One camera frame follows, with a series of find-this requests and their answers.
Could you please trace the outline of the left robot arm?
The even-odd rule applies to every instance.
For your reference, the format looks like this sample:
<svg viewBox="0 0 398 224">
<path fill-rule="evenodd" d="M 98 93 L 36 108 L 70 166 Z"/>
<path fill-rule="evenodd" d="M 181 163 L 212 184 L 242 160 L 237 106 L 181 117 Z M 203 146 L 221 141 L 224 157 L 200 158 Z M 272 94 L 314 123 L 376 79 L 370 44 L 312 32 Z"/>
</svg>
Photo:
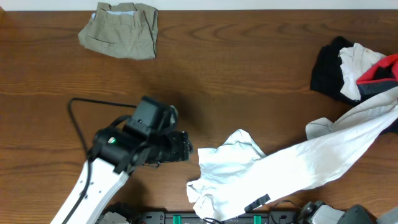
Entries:
<svg viewBox="0 0 398 224">
<path fill-rule="evenodd" d="M 97 132 L 73 190 L 52 223 L 96 223 L 136 168 L 187 161 L 193 146 L 185 131 L 141 139 L 117 128 Z"/>
</svg>

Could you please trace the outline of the white t-shirt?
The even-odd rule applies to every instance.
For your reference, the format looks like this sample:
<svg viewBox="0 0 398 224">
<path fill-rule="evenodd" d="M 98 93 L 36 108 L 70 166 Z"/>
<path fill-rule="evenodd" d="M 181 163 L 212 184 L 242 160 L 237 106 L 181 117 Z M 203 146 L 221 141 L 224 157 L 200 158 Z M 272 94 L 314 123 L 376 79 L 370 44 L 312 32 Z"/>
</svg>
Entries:
<svg viewBox="0 0 398 224">
<path fill-rule="evenodd" d="M 265 155 L 248 132 L 235 131 L 217 148 L 199 148 L 200 178 L 187 183 L 199 217 L 232 218 L 299 190 L 340 178 L 386 129 L 392 111 L 364 118 L 356 106 L 320 133 Z"/>
</svg>

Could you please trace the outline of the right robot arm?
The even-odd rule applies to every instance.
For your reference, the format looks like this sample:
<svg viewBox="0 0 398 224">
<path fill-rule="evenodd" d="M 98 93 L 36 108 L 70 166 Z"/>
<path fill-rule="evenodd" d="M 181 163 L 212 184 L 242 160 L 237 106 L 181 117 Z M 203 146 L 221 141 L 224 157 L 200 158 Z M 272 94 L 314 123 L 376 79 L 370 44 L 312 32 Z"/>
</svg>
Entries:
<svg viewBox="0 0 398 224">
<path fill-rule="evenodd" d="M 397 224 L 397 207 L 377 218 L 362 205 L 346 211 L 337 210 L 322 201 L 308 202 L 295 223 L 302 224 Z"/>
</svg>

